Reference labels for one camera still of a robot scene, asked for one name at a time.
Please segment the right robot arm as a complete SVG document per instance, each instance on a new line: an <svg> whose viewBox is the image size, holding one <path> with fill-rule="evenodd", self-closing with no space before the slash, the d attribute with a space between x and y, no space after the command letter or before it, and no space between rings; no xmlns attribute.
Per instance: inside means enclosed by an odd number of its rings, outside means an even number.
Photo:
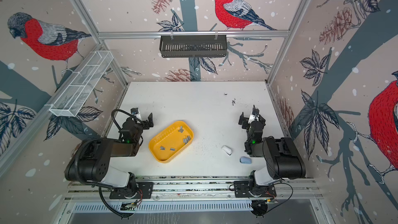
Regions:
<svg viewBox="0 0 398 224"><path fill-rule="evenodd" d="M283 179L304 178L304 162L291 138L263 137L265 119L253 112L241 114L238 124L246 130L245 153L251 158L263 158L265 167L253 170L247 181L235 181L236 198L275 198L274 185Z"/></svg>

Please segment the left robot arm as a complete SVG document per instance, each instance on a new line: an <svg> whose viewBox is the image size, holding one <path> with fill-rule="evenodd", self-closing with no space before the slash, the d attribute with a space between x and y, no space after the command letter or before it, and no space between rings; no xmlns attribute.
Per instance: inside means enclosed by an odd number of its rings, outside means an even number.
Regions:
<svg viewBox="0 0 398 224"><path fill-rule="evenodd" d="M153 183L139 183L131 172L111 166L112 158L134 157L144 139L143 131L154 126L153 115L140 119L138 108L126 112L115 109L111 119L118 129L117 139L98 138L82 141L67 165L64 175L68 181L110 190L110 199L150 199Z"/></svg>

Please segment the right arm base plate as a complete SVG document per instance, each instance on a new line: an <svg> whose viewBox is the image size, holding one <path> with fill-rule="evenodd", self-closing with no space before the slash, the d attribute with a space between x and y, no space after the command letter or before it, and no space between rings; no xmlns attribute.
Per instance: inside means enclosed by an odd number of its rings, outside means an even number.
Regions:
<svg viewBox="0 0 398 224"><path fill-rule="evenodd" d="M235 181L233 191L236 198L275 198L274 185L259 186L249 181Z"/></svg>

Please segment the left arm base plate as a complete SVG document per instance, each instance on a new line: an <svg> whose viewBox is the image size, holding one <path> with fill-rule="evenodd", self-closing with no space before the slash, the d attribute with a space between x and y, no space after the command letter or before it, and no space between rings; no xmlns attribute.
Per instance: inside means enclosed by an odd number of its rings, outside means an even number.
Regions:
<svg viewBox="0 0 398 224"><path fill-rule="evenodd" d="M113 188L109 198L112 200L150 199L153 186L153 182L138 182L124 188Z"/></svg>

